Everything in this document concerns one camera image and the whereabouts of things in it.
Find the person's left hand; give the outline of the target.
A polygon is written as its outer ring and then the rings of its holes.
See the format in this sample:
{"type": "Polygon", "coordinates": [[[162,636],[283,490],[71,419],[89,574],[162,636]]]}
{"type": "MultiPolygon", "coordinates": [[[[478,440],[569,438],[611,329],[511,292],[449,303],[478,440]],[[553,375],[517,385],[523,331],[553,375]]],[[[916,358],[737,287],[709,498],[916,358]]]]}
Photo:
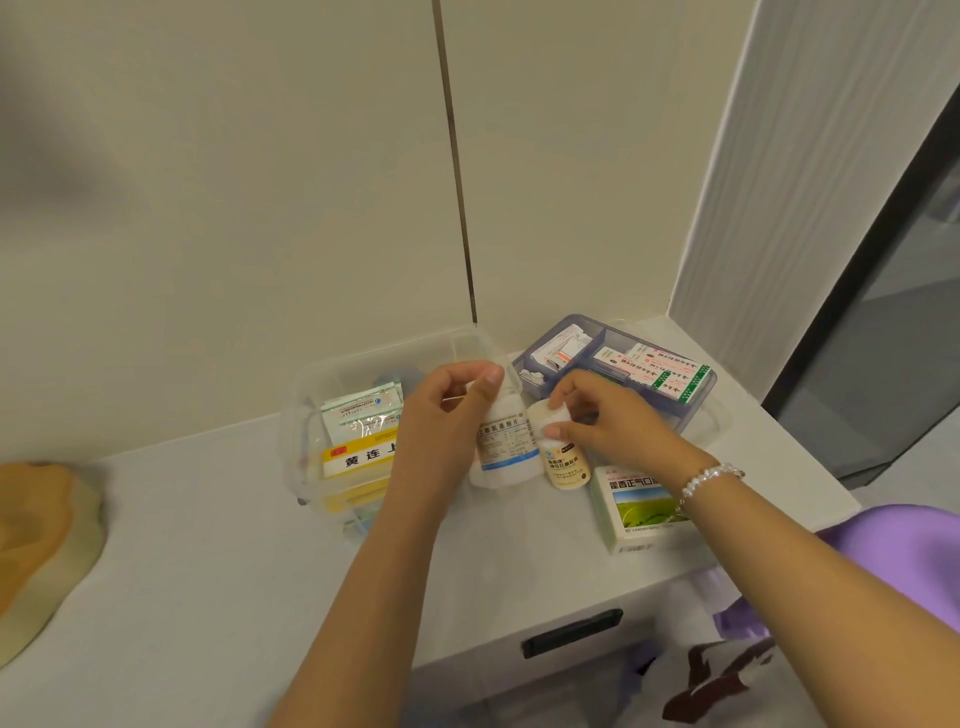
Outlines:
{"type": "Polygon", "coordinates": [[[400,418],[396,452],[381,515],[387,523],[437,525],[447,515],[476,450],[488,410],[472,409],[472,364],[432,370],[409,394],[400,418]]]}

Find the person's right hand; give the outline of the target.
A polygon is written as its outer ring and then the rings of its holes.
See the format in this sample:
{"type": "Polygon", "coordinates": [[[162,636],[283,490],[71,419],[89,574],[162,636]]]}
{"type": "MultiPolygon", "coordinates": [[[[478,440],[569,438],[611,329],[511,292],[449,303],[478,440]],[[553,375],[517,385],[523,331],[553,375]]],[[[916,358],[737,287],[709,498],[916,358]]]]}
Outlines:
{"type": "Polygon", "coordinates": [[[549,407],[566,405],[572,421],[594,421],[595,444],[578,444],[610,464],[657,480],[677,498],[690,481],[719,466],[713,455],[678,435],[636,391],[586,370],[553,389],[549,407]]]}

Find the small cream medicine bottle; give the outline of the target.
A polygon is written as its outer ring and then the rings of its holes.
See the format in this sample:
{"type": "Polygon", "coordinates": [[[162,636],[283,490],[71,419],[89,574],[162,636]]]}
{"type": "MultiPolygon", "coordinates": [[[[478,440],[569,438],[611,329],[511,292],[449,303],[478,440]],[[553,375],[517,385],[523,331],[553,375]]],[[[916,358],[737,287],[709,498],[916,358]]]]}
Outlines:
{"type": "Polygon", "coordinates": [[[572,421],[567,405],[551,409],[549,399],[542,399],[532,403],[527,412],[547,479],[558,490],[564,491],[587,485],[593,473],[583,449],[576,443],[546,436],[548,426],[572,421]]]}

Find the white bottle with blue label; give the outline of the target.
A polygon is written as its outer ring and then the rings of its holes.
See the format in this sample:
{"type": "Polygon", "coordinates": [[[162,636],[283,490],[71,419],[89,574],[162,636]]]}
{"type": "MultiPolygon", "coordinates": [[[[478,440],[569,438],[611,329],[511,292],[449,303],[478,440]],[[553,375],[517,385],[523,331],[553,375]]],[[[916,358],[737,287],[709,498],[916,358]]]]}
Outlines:
{"type": "Polygon", "coordinates": [[[520,486],[545,474],[526,405],[508,375],[477,429],[475,444],[468,479],[476,488],[520,486]]]}

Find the person's right forearm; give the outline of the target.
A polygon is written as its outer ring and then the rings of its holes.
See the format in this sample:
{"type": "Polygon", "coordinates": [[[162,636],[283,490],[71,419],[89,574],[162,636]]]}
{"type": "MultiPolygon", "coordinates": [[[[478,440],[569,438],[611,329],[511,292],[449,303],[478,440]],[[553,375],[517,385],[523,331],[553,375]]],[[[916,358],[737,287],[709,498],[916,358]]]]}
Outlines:
{"type": "Polygon", "coordinates": [[[655,478],[762,617],[829,728],[960,722],[960,634],[697,447],[655,478]]]}

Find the person's left forearm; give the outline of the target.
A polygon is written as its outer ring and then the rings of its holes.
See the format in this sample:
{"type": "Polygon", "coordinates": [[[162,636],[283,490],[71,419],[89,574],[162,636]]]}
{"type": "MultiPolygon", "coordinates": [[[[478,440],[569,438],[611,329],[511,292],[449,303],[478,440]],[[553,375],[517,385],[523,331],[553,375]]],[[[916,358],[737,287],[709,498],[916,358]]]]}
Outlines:
{"type": "Polygon", "coordinates": [[[268,728],[399,728],[431,559],[460,481],[390,483],[268,728]]]}

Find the small white and red box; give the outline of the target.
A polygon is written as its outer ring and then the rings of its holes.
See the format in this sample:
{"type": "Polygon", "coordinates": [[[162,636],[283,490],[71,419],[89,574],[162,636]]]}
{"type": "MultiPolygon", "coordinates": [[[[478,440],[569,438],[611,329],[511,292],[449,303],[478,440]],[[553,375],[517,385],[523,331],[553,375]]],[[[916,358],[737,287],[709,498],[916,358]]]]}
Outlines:
{"type": "Polygon", "coordinates": [[[544,345],[543,351],[537,354],[537,360],[544,367],[559,372],[567,368],[593,340],[593,337],[578,326],[570,326],[544,345]]]}

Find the white and green medicine box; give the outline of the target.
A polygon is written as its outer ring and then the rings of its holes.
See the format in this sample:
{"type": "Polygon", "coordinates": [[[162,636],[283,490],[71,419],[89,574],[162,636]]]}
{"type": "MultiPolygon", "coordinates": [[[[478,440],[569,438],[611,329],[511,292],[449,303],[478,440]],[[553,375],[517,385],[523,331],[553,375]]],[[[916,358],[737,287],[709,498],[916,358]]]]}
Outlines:
{"type": "Polygon", "coordinates": [[[677,513],[664,486],[645,473],[595,467],[589,492],[610,555],[694,549],[703,543],[692,521],[677,513]]]}

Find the blue-grey compartment tray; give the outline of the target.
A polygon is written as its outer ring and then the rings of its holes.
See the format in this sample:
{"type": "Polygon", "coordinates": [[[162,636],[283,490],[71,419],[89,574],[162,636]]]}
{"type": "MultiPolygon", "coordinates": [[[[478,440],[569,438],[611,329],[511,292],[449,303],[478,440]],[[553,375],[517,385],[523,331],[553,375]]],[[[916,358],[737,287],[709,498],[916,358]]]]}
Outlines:
{"type": "MultiPolygon", "coordinates": [[[[543,398],[543,400],[549,399],[555,386],[565,377],[569,372],[582,370],[594,373],[598,376],[601,376],[611,382],[620,384],[622,386],[628,387],[631,390],[637,392],[642,396],[642,398],[659,413],[659,415],[666,420],[666,422],[672,427],[674,431],[682,432],[687,425],[691,422],[694,415],[702,407],[708,395],[711,393],[714,388],[714,384],[717,380],[716,372],[713,369],[713,374],[709,377],[706,384],[703,386],[702,390],[698,392],[696,396],[690,403],[684,404],[673,400],[661,394],[657,391],[654,391],[642,384],[631,381],[627,375],[619,370],[614,369],[609,365],[602,364],[594,359],[594,354],[602,347],[609,346],[621,353],[626,353],[632,346],[637,343],[649,344],[656,346],[660,349],[666,350],[667,352],[682,356],[684,358],[691,359],[687,356],[679,354],[676,351],[668,349],[664,346],[654,344],[646,339],[643,339],[636,334],[632,334],[622,328],[609,325],[602,321],[596,321],[590,317],[587,317],[582,314],[570,314],[558,323],[556,323],[552,328],[550,328],[546,334],[543,334],[538,338],[532,346],[524,349],[520,354],[518,354],[512,360],[512,367],[515,372],[518,374],[518,370],[521,368],[527,368],[530,370],[539,370],[546,374],[546,377],[551,381],[551,391],[543,398]],[[592,337],[592,342],[584,348],[572,361],[566,366],[563,370],[556,371],[551,370],[548,367],[545,367],[538,359],[538,354],[544,350],[544,346],[557,334],[567,330],[570,327],[578,327],[585,334],[592,337]]],[[[540,399],[535,398],[533,395],[524,392],[528,398],[534,401],[540,401],[540,399]]]]}

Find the green and white sachet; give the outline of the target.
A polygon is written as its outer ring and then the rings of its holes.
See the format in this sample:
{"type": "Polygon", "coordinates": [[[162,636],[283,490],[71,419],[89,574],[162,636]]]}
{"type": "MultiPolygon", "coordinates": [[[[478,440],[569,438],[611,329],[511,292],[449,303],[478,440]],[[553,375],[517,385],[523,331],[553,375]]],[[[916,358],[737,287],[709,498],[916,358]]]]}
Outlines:
{"type": "Polygon", "coordinates": [[[319,412],[330,444],[339,446],[396,428],[403,405],[402,383],[389,381],[330,399],[319,412]]]}

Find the clear plastic storage box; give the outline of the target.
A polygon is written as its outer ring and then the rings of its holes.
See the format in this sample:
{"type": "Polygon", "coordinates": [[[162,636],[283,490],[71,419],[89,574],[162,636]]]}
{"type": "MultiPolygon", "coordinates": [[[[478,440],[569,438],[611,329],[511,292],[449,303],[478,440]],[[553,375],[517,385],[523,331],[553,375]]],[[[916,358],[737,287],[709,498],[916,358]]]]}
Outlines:
{"type": "Polygon", "coordinates": [[[320,406],[389,382],[402,384],[405,404],[426,375],[442,365],[464,360],[490,360],[504,366],[506,376],[520,391],[521,380],[508,355],[475,325],[331,357],[308,366],[294,380],[279,426],[283,476],[297,501],[312,509],[335,534],[360,543],[374,523],[382,501],[348,511],[346,516],[325,511],[318,466],[322,452],[334,445],[323,424],[320,406]]]}

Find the white drawer front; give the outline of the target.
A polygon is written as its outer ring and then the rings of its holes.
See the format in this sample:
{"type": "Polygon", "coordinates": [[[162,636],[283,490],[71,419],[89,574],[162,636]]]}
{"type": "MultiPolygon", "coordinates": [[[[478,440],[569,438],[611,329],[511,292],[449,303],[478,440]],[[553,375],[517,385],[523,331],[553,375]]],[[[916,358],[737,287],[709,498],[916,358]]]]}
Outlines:
{"type": "Polygon", "coordinates": [[[717,639],[714,614],[738,597],[726,573],[714,566],[654,586],[630,588],[617,597],[592,599],[581,609],[416,667],[401,725],[449,725],[463,709],[649,641],[658,646],[717,639]],[[623,610],[616,628],[530,660],[523,658],[522,643],[528,638],[614,608],[623,610]]]}

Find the white garment with dark print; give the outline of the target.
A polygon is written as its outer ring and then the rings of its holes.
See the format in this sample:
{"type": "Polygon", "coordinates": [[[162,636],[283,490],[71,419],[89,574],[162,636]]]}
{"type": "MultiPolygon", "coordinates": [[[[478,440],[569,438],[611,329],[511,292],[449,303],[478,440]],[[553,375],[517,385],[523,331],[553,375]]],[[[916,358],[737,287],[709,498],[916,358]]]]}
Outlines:
{"type": "Polygon", "coordinates": [[[797,728],[804,699],[773,637],[671,645],[615,728],[797,728]]]}

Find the purple garment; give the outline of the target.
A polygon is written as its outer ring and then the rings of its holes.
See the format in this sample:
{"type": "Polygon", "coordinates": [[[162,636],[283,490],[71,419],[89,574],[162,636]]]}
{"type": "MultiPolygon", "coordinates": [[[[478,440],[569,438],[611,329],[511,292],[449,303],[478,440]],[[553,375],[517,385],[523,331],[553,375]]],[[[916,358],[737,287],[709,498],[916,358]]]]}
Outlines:
{"type": "Polygon", "coordinates": [[[960,515],[870,508],[817,541],[769,501],[738,488],[743,531],[698,517],[744,592],[713,617],[721,641],[774,637],[800,672],[860,668],[884,649],[926,671],[960,667],[960,515]]]}

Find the orange and beige cushion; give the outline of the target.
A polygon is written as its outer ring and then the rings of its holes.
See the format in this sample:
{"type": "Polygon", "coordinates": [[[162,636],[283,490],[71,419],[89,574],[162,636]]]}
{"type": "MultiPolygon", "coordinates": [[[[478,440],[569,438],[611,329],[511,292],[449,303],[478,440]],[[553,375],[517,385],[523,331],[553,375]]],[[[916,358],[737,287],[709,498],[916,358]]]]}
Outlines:
{"type": "Polygon", "coordinates": [[[0,464],[0,670],[42,634],[107,541],[103,496],[64,465],[0,464]]]}

